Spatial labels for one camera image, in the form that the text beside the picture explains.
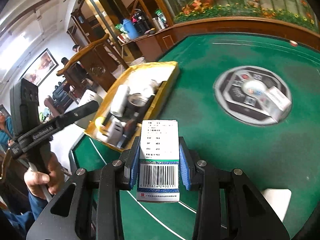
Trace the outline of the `left hand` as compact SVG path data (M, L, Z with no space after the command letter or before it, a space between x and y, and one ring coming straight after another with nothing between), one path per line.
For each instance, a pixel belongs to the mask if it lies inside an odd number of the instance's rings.
M65 175L62 171L62 166L53 152L51 153L47 169L49 174L32 171L31 168L24 174L24 182L26 183L28 190L32 195L43 200L46 200L46 195L42 189L43 187L45 187L51 195L55 195L65 183Z

